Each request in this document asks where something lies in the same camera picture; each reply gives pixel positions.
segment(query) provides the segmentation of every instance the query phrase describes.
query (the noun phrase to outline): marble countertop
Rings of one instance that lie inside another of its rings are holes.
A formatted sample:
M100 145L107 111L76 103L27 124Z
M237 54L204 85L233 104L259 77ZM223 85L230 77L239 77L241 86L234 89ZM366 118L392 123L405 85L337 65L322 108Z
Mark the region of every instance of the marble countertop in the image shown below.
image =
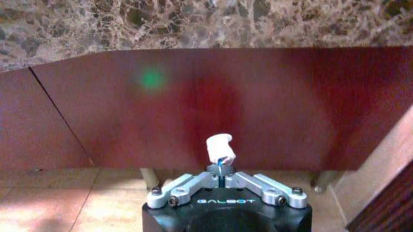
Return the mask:
M0 72L112 50L413 45L413 0L0 0Z

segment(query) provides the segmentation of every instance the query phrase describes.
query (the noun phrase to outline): white grasped object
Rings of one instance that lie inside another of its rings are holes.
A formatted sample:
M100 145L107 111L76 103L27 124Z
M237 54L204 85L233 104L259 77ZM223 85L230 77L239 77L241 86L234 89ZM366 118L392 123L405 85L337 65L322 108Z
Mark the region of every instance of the white grasped object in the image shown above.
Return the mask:
M211 163L218 164L218 160L222 159L222 164L233 164L237 156L229 145L231 140L233 136L230 134L215 134L206 140L208 160Z

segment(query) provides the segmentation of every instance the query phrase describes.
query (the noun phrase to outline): green light spot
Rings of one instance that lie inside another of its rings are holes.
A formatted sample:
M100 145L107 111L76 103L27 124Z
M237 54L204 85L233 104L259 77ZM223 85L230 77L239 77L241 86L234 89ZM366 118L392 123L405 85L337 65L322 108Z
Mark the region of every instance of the green light spot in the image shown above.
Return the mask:
M143 71L140 84L146 89L159 89L166 82L166 78L156 69Z

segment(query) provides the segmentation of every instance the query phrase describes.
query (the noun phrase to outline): metal screw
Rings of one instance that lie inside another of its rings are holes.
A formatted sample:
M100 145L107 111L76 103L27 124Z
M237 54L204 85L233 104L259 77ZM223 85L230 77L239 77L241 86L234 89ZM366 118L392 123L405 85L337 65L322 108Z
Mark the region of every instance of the metal screw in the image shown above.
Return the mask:
M325 191L325 189L323 189L322 187L317 186L317 185L313 186L313 190L314 190L314 192L318 193L318 194L323 193L323 191Z
M285 205L285 203L286 203L286 198L285 198L283 196L279 196L279 197L277 198L277 203L278 203L279 206Z
M176 197L171 197L171 198L168 199L168 205L170 205L171 207L175 207L175 206L178 205L178 203L179 203L179 200L178 200Z
M159 196L162 194L162 189L159 186L155 186L150 192L154 196Z
M293 187L291 190L293 190L293 194L295 194L295 195L302 195L302 188L299 188L299 187Z

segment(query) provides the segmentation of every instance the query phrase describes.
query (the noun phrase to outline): wooden cabinet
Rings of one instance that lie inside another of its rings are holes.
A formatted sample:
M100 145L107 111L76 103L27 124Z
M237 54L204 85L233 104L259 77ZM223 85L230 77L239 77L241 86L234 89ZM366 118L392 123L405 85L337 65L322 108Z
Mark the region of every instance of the wooden cabinet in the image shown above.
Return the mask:
M413 104L412 48L118 51L33 67L99 166L355 170Z
M28 69L0 74L0 170L90 166Z

